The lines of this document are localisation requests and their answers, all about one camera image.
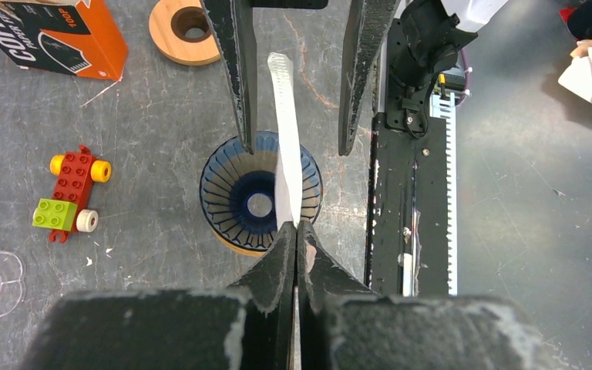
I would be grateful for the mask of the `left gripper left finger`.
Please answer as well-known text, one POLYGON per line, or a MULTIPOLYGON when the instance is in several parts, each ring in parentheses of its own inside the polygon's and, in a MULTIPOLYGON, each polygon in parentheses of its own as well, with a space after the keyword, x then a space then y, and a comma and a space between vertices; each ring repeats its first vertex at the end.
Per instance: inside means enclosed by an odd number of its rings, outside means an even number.
POLYGON ((77 291, 49 311, 23 369, 290 369, 297 231, 220 289, 77 291))

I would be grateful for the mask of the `blue plastic dripper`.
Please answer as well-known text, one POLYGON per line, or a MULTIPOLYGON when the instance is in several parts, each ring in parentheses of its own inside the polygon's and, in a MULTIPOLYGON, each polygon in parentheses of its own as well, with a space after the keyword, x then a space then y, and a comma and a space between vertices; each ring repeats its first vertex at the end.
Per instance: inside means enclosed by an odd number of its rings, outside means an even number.
POLYGON ((270 233, 277 228, 274 205, 278 135, 260 131, 256 151, 247 153, 235 136, 221 144, 200 175, 200 206, 210 228, 233 226, 270 233))

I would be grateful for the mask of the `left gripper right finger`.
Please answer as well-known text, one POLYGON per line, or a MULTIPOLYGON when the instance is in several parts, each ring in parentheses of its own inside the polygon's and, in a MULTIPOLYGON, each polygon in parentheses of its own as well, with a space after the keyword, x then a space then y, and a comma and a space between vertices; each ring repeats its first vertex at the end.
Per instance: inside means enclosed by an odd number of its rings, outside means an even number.
POLYGON ((298 227, 301 364, 305 369, 549 369, 530 317, 490 296, 380 296, 298 227))

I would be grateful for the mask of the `white paper coffee filter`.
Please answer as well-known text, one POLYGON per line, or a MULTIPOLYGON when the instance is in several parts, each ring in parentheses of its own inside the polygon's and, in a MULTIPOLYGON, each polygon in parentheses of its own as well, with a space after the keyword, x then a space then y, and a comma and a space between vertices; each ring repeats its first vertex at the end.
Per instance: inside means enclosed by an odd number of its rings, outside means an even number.
POLYGON ((274 205, 277 226, 301 220, 302 167, 297 113, 294 101, 293 62, 272 52, 267 58, 274 89, 278 152, 275 173, 274 205))

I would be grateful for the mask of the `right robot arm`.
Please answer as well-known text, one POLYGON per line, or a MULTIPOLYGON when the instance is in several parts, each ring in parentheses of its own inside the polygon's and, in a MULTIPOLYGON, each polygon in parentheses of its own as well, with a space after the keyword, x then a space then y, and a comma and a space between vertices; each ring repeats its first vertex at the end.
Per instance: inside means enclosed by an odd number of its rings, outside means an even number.
MULTIPOLYGON (((255 151, 257 132, 257 43, 255 8, 319 10, 326 1, 203 1, 201 6, 227 67, 227 80, 242 148, 255 151)), ((452 57, 503 7, 502 1, 351 2, 341 64, 338 152, 347 156, 355 142, 359 106, 368 74, 394 19, 405 36, 395 73, 407 87, 421 88, 453 65, 452 57)))

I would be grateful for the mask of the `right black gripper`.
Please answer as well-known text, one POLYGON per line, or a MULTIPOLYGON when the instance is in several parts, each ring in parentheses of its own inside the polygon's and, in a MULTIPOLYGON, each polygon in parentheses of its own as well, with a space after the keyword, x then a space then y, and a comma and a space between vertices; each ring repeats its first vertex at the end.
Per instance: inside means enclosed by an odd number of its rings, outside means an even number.
MULTIPOLYGON (((257 133, 257 43, 254 8, 323 9, 329 0, 203 0, 224 65, 242 148, 253 154, 257 133)), ((352 0, 341 60, 338 154, 351 153, 372 66, 398 9, 398 0, 352 0)))

